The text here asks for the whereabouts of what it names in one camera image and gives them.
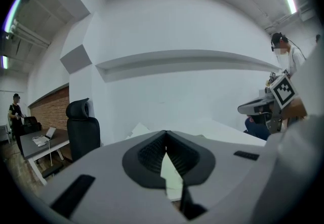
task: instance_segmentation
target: person in black clothes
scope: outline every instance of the person in black clothes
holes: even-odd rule
[[[23,155],[20,142],[20,134],[22,125],[21,117],[25,118],[25,116],[21,113],[19,105],[17,105],[19,103],[19,100],[20,96],[18,94],[14,94],[14,102],[9,107],[8,117],[11,121],[11,128],[15,134],[18,148],[20,150],[21,155]]]

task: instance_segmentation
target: white shirt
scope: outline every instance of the white shirt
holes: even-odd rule
[[[305,62],[305,58],[302,52],[298,48],[296,48],[296,46],[291,45],[288,62],[290,76],[294,75],[295,72]]]

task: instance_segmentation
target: chair headrest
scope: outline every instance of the chair headrest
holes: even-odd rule
[[[86,120],[89,117],[87,100],[89,100],[89,98],[70,103],[66,107],[66,116],[73,120]]]

